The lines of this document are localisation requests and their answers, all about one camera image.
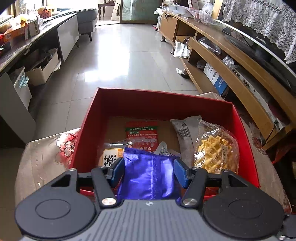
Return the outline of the flat screen television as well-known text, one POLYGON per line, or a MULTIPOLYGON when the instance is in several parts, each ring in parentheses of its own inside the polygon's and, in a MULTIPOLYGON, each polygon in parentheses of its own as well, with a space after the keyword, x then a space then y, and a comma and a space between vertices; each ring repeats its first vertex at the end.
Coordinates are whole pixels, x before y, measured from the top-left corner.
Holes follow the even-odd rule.
POLYGON ((276 44, 255 30, 241 23, 230 21, 224 23, 217 20, 223 27, 222 32, 229 42, 261 65, 288 92, 295 96, 295 62, 286 63, 285 54, 276 44))

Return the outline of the grey sofa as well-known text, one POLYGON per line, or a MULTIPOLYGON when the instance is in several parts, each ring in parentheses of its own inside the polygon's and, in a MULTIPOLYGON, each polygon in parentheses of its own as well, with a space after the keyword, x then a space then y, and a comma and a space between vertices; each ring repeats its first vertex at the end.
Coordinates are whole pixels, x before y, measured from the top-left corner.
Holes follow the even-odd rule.
POLYGON ((88 35, 90 42, 97 19, 98 9, 82 9, 77 12, 78 32, 80 35, 88 35))

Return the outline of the red cardboard box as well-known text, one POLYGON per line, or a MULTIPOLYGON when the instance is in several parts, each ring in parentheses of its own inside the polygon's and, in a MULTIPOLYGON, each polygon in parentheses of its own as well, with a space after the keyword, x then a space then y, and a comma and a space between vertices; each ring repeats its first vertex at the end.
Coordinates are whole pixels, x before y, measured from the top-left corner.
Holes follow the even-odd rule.
POLYGON ((129 121, 152 121, 157 124, 158 141, 179 151, 179 142, 171 120, 191 116, 219 125, 234 135, 239 147, 238 176, 260 188, 257 168, 241 118, 231 102, 168 92, 107 89, 96 90, 81 125, 71 167, 88 173, 98 166, 107 141, 126 138, 129 121))

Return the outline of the clear bag yellow waffle snacks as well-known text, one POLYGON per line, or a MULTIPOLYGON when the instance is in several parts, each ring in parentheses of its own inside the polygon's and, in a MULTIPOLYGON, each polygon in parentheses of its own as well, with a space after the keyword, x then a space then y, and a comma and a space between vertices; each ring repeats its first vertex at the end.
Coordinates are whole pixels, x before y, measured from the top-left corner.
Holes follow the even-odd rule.
POLYGON ((236 137, 222 126, 200 120, 193 165, 208 173, 219 174, 227 169, 237 174, 239 146, 236 137))

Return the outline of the open cardboard box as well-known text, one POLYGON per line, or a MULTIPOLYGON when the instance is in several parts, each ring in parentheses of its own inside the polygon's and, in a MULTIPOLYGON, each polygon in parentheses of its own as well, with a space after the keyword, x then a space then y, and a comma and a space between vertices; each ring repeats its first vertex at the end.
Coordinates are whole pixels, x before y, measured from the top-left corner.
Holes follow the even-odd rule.
POLYGON ((29 84, 38 86, 45 84, 50 75, 60 68, 58 49, 50 50, 37 49, 25 60, 25 72, 29 77, 29 84))

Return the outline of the white lace cover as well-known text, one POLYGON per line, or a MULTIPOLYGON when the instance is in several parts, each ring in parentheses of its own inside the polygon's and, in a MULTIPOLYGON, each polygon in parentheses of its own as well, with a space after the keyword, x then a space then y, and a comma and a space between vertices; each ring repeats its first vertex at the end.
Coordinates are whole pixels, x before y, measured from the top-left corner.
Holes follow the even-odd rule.
POLYGON ((284 1, 226 1, 222 21, 233 20, 267 37, 295 62, 295 11, 284 1))

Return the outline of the long red snack packet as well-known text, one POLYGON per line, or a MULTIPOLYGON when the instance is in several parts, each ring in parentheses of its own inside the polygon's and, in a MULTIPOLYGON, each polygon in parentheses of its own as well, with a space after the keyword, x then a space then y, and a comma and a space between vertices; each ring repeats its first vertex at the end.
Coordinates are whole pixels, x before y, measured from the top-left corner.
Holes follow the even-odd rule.
POLYGON ((125 132, 131 148, 153 153, 159 145, 156 121, 129 121, 125 132))

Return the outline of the round pastry bun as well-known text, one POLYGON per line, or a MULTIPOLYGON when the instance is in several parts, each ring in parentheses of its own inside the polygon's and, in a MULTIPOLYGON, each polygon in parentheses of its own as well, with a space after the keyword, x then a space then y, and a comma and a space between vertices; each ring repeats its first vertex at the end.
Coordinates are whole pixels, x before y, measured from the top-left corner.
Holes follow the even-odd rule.
POLYGON ((99 156, 99 167, 110 167, 118 158, 122 158, 125 148, 131 148, 132 142, 104 143, 99 156))

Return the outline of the wooden TV stand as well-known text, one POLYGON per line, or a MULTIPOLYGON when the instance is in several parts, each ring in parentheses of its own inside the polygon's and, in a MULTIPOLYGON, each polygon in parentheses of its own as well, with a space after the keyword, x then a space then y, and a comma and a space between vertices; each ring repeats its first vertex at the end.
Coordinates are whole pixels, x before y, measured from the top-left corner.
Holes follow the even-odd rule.
POLYGON ((217 71, 254 120, 265 150, 295 145, 295 97, 226 35, 167 11, 161 16, 159 31, 172 45, 188 41, 189 57, 182 63, 198 90, 218 91, 197 68, 198 61, 206 61, 217 71))

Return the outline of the purple foil snack bag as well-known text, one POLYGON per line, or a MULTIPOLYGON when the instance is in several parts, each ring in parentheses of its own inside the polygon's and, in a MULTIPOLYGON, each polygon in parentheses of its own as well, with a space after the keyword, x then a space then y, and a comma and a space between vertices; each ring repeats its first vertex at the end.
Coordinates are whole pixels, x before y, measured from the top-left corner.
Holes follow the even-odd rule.
POLYGON ((174 174, 176 157, 126 148, 123 158, 125 173, 117 192, 120 200, 164 200, 181 197, 181 188, 174 174))

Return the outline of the silver white snack packet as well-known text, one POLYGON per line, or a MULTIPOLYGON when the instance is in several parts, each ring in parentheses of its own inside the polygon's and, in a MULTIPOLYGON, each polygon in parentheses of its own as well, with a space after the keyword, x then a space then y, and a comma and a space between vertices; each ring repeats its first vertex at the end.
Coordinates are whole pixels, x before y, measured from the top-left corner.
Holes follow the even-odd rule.
POLYGON ((176 131, 182 161, 188 166, 193 167, 195 144, 199 133, 200 115, 191 116, 184 120, 171 120, 176 131))

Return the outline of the white storage bin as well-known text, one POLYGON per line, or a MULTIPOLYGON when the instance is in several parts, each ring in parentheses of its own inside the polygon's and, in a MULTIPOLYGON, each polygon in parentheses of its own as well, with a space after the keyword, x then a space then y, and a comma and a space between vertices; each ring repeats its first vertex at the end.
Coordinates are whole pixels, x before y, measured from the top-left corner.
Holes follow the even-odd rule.
POLYGON ((25 73, 25 67, 16 69, 9 77, 22 103, 28 109, 32 95, 29 89, 29 77, 25 73))

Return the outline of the white plastic bag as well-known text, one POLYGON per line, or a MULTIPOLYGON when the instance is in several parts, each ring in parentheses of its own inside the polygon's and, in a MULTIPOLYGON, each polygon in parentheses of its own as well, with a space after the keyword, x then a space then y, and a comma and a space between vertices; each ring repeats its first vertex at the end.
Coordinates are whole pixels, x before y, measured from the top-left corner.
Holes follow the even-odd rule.
POLYGON ((190 54, 190 50, 188 46, 182 42, 175 42, 175 47, 174 47, 174 57, 178 58, 188 58, 190 54))

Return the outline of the blue white box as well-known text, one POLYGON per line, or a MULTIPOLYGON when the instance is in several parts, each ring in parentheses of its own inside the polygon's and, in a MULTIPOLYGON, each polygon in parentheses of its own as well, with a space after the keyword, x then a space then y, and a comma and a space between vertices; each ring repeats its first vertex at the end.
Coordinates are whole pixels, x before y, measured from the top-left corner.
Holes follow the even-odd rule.
POLYGON ((204 73, 213 84, 213 86, 216 88, 220 96, 222 96, 228 87, 224 79, 209 63, 206 63, 204 73))

